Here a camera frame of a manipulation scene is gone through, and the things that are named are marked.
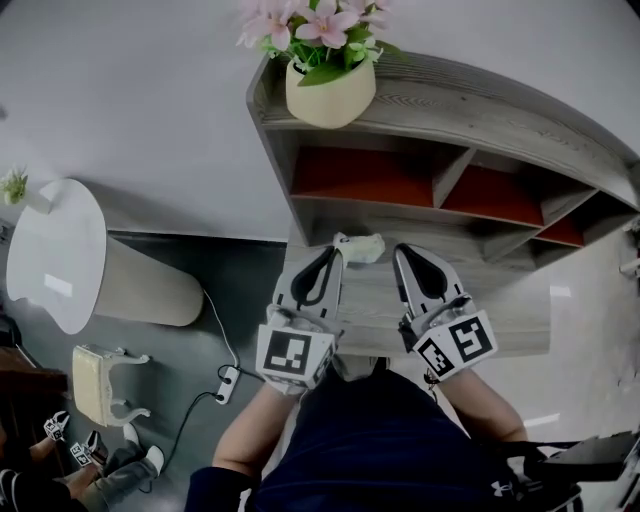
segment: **forearm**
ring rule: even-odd
[[[66,478],[71,499],[78,499],[93,480],[98,476],[98,468],[93,464],[83,467]]]
[[[33,462],[43,461],[53,451],[55,446],[55,441],[49,439],[48,437],[45,437],[42,441],[34,444],[31,448],[29,448],[29,452],[31,453],[31,460]]]
[[[520,415],[472,370],[462,370],[440,383],[439,388],[471,437],[496,441],[527,440]]]
[[[262,386],[223,434],[212,465],[257,478],[297,401],[297,396],[285,396],[268,384]]]

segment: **gray floor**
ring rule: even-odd
[[[280,275],[284,245],[206,238],[119,239],[195,276],[215,302],[242,366],[253,369],[255,335]],[[132,355],[149,354],[153,358],[147,365],[116,367],[112,383],[114,396],[152,411],[151,418],[138,419],[134,424],[143,444],[157,444],[165,455],[170,452],[193,398],[202,391],[217,391],[216,371],[232,361],[208,303],[201,317],[187,328],[94,316],[82,332],[68,336],[44,310],[25,300],[11,302],[2,288],[7,313],[18,322],[25,346],[43,366],[59,368],[70,375],[73,347],[87,343],[108,349],[124,347]],[[212,398],[205,398],[191,415],[176,456],[168,471],[154,484],[153,493],[137,492],[118,510],[182,510],[189,475],[211,462],[217,440],[259,385],[258,381],[243,376],[230,404],[221,406]],[[69,410],[73,419],[68,439],[83,440],[96,425],[79,414],[71,402]],[[110,449],[115,450],[122,442],[120,429],[98,430]]]

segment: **electrical cable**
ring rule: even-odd
[[[235,368],[239,373],[247,375],[249,377],[253,377],[254,379],[257,379],[259,381],[264,382],[264,379],[262,377],[260,377],[258,374],[250,372],[249,370],[245,370],[244,368],[242,368],[240,366],[240,358],[238,357],[237,352],[234,350],[234,348],[231,346],[231,344],[229,343],[229,339],[227,338],[227,333],[224,329],[224,325],[222,324],[222,320],[220,320],[220,316],[218,316],[218,311],[216,310],[216,306],[213,303],[213,300],[211,300],[211,297],[209,296],[209,294],[207,293],[206,290],[202,290],[204,292],[204,294],[206,295],[207,299],[209,300],[209,304],[211,304],[211,308],[213,309],[213,314],[216,317],[216,320],[218,321],[218,325],[220,326],[220,331],[222,332],[222,337],[224,338],[224,342],[227,345],[227,348],[229,349],[229,353],[231,354],[231,357],[233,358],[233,364],[223,364],[222,366],[220,366],[218,368],[218,378],[223,381],[223,382],[227,382],[227,380],[224,376],[220,375],[220,372],[224,369],[224,368]],[[174,438],[173,441],[173,447],[171,448],[171,452],[169,454],[169,457],[167,458],[164,467],[162,468],[162,473],[164,473],[169,466],[171,465],[171,462],[173,462],[173,458],[175,457],[176,451],[178,450],[178,445],[180,443],[180,439],[182,437],[182,433],[184,431],[185,426],[187,425],[187,421],[189,421],[189,417],[191,416],[191,413],[193,412],[193,410],[195,409],[195,407],[200,403],[200,401],[207,397],[207,396],[211,396],[213,398],[216,399],[221,399],[223,398],[221,395],[214,393],[212,391],[203,391],[202,393],[200,393],[198,396],[196,396],[193,401],[191,402],[191,405],[189,405],[189,408],[187,409],[187,412],[185,413],[183,419],[182,419],[182,423],[180,424],[180,428],[178,429],[178,433],[176,434],[176,437]],[[151,483],[149,484],[149,490],[145,491],[143,489],[139,489],[140,492],[143,492],[145,494],[149,494],[152,490],[151,487]]]
[[[220,317],[218,316],[218,310],[216,309],[215,304],[211,300],[211,297],[209,297],[209,294],[207,293],[207,290],[205,290],[203,288],[202,291],[207,296],[207,299],[209,299],[209,304],[211,304],[211,308],[213,309],[213,314],[216,315],[216,320],[218,321],[218,325],[220,326],[220,330],[222,331],[222,337],[224,338],[224,342],[227,344],[227,348],[229,349],[229,352],[231,353],[231,357],[233,357],[233,366],[234,367],[239,367],[240,366],[240,358],[238,357],[238,354],[236,353],[236,351],[231,347],[231,344],[229,343],[229,340],[227,339],[227,333],[224,330],[224,325],[222,325],[222,320],[220,320]]]
[[[222,382],[225,382],[225,378],[220,375],[220,372],[224,369],[224,368],[235,368],[236,370],[238,370],[238,372],[244,374],[244,375],[248,375],[249,377],[253,377],[254,379],[258,379],[260,382],[264,382],[265,380],[260,377],[260,375],[258,375],[257,373],[253,373],[250,372],[249,370],[245,370],[244,368],[241,368],[239,366],[233,366],[232,364],[223,364],[220,368],[218,368],[218,377],[220,378],[220,380]]]

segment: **person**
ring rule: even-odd
[[[10,468],[16,471],[32,469],[35,464],[45,460],[58,441],[64,441],[64,430],[69,422],[69,414],[59,411],[44,425],[45,437],[42,441],[28,446],[20,439],[9,439],[0,424],[0,469]]]
[[[63,481],[43,478],[30,472],[0,471],[0,510],[65,510],[70,512],[108,512],[139,487],[157,478],[164,465],[164,454],[152,446],[145,454],[136,429],[123,428],[125,446],[119,448],[104,467],[93,463]],[[105,455],[97,432],[88,444]]]
[[[378,360],[366,378],[329,367],[301,401],[279,465],[261,481],[298,398],[265,384],[226,430],[211,467],[191,476],[186,512],[514,510],[517,478],[491,443],[524,424],[470,369],[439,384],[468,435],[417,385]]]

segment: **navy shirt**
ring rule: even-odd
[[[263,482],[205,468],[187,512],[513,510],[516,478],[418,386],[391,371],[346,383],[333,370],[303,401],[285,456]]]

